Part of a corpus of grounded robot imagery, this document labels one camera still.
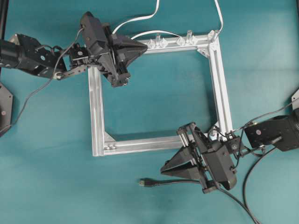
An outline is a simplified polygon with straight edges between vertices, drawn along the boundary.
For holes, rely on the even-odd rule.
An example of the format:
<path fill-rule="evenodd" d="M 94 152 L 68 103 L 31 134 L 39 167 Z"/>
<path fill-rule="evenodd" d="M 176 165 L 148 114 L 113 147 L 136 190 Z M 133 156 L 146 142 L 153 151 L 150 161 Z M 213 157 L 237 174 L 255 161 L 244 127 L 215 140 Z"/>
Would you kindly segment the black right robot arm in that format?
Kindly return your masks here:
<path fill-rule="evenodd" d="M 161 167 L 161 174 L 198 180 L 204 193 L 219 186 L 231 190 L 236 185 L 231 155 L 245 155 L 240 136 L 229 133 L 226 140 L 211 140 L 194 122 L 181 126 L 177 134 L 183 145 Z M 299 147 L 299 118 L 295 114 L 276 116 L 247 126 L 245 134 L 253 149 L 273 145 L 283 152 L 293 150 Z"/>

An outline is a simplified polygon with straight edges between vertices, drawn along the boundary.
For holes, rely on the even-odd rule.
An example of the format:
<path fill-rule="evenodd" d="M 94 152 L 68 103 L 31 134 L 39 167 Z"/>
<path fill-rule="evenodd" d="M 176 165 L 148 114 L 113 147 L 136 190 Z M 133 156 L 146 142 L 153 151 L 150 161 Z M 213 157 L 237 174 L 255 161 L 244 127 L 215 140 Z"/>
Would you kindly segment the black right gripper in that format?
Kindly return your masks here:
<path fill-rule="evenodd" d="M 209 139 L 194 122 L 179 127 L 177 134 L 184 147 L 161 167 L 162 175 L 199 180 L 205 194 L 236 185 L 235 166 L 223 142 Z"/>

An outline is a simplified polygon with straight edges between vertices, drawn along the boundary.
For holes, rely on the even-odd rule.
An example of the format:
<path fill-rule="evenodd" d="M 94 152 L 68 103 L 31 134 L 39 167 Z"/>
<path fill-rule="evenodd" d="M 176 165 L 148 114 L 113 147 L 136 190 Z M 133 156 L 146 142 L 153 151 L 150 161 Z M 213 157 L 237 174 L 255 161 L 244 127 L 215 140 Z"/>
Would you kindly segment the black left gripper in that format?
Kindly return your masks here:
<path fill-rule="evenodd" d="M 148 46 L 128 36 L 112 34 L 109 23 L 101 23 L 89 11 L 81 17 L 80 25 L 83 28 L 82 36 L 90 57 L 89 64 L 94 65 L 113 87 L 127 85 L 130 74 L 121 71 L 116 64 L 114 53 L 119 54 L 120 50 L 133 50 L 142 55 L 147 51 Z"/>

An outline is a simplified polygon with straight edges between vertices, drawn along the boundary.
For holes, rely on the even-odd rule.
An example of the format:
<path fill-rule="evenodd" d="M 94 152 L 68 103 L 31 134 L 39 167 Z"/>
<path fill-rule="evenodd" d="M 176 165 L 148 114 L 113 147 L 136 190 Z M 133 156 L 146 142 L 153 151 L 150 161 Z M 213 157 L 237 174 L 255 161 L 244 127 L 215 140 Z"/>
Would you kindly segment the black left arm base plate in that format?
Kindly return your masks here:
<path fill-rule="evenodd" d="M 0 84 L 0 136 L 2 137 L 10 128 L 12 109 L 13 109 L 13 94 Z"/>

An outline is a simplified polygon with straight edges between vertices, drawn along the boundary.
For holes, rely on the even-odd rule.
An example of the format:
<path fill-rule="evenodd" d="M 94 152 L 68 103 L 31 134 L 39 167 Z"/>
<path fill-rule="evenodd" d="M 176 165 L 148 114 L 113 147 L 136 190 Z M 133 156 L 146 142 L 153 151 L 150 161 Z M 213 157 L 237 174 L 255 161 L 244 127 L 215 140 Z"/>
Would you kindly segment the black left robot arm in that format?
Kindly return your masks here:
<path fill-rule="evenodd" d="M 146 44 L 113 34 L 91 12 L 80 20 L 84 46 L 74 43 L 69 50 L 42 45 L 37 39 L 15 34 L 0 41 L 0 65 L 33 76 L 62 80 L 95 67 L 113 87 L 127 85 L 127 67 L 148 49 Z"/>

